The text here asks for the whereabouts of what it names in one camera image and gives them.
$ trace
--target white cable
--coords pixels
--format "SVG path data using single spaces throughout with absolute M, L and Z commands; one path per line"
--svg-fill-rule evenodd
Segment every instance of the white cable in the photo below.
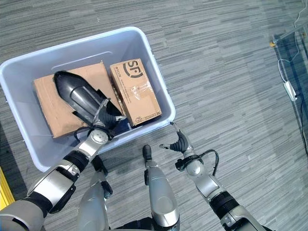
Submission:
M 298 14 L 297 14 L 297 18 L 296 18 L 296 20 L 294 21 L 294 27 L 296 27 L 296 23 L 297 23 L 297 21 L 298 21 L 299 18 L 300 18 L 300 14 L 301 14 L 306 8 L 307 8 L 307 0 L 306 0 L 305 7 L 304 7 L 300 12 L 298 12 Z M 291 60 L 279 59 L 279 60 L 277 61 L 278 70 L 279 70 L 280 77 L 281 77 L 281 79 L 283 80 L 283 82 L 286 82 L 287 80 L 283 77 L 283 74 L 282 74 L 282 72 L 281 72 L 281 68 L 280 68 L 279 62 L 285 61 L 285 62 L 290 63 L 290 62 L 292 62 L 292 61 L 295 59 L 295 57 L 299 54 L 299 48 L 298 48 L 298 46 L 297 46 L 295 32 L 294 32 L 294 41 L 295 41 L 295 46 L 296 46 L 297 52 L 296 52 L 296 54 L 293 56 L 293 58 L 292 58 Z
M 294 27 L 296 27 L 296 23 L 297 23 L 297 21 L 299 20 L 300 14 L 301 14 L 306 8 L 307 8 L 307 0 L 306 0 L 305 7 L 304 7 L 300 12 L 298 12 L 297 18 L 296 18 L 296 20 L 294 21 Z

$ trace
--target black cable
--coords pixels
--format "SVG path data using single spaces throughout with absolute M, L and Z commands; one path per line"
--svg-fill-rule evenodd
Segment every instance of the black cable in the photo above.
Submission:
M 215 176 L 216 171 L 217 171 L 217 167 L 218 167 L 218 164 L 219 164 L 218 153 L 214 149 L 209 149 L 209 150 L 205 151 L 204 153 L 202 153 L 201 155 L 199 155 L 199 157 L 202 158 L 203 156 L 205 156 L 206 154 L 209 154 L 209 153 L 215 153 L 215 166 L 213 167 L 214 170 L 213 170 L 213 173 L 212 173 L 212 176 Z
M 74 131 L 74 137 L 75 137 L 77 143 L 80 143 L 80 139 L 78 139 L 77 134 L 81 133 L 82 130 L 86 130 L 86 129 L 91 129 L 91 127 L 89 127 L 89 126 L 88 127 L 81 127 L 81 128 L 78 128 L 76 131 Z
M 303 98 L 303 96 L 302 96 L 301 94 L 298 94 L 297 96 L 298 96 L 298 97 L 300 96 L 301 99 L 302 99 L 302 103 L 301 103 L 301 105 L 300 105 L 300 123 L 301 123 L 302 137 L 303 137 L 303 140 L 304 140 L 305 152 L 306 152 L 306 154 L 308 155 L 306 139 L 305 139 L 305 136 L 304 136 L 304 125 L 303 125 L 303 105 L 304 105 L 304 98 Z

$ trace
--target black shoe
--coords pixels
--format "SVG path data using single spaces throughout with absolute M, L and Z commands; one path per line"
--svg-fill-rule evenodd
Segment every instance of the black shoe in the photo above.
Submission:
M 142 155 L 145 162 L 147 162 L 148 160 L 152 160 L 152 149 L 150 145 L 147 144 L 143 147 Z

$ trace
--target sf logo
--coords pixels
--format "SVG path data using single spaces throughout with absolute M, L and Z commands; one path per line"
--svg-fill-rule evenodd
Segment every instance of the sf logo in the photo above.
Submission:
M 123 69 L 128 77 L 131 78 L 139 78 L 143 75 L 140 67 L 138 66 L 138 62 L 136 60 L 124 63 Z

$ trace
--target white plastic bin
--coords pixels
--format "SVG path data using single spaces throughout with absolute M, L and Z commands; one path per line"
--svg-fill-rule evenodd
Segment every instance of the white plastic bin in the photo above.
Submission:
M 162 116 L 149 124 L 115 136 L 100 153 L 166 126 L 175 108 L 152 55 L 146 35 L 136 27 L 82 38 L 5 61 L 0 66 L 0 83 L 34 165 L 46 171 L 71 149 L 73 136 L 52 138 L 33 87 L 33 80 L 59 70 L 70 70 L 102 60 L 109 65 L 141 58 L 156 94 Z

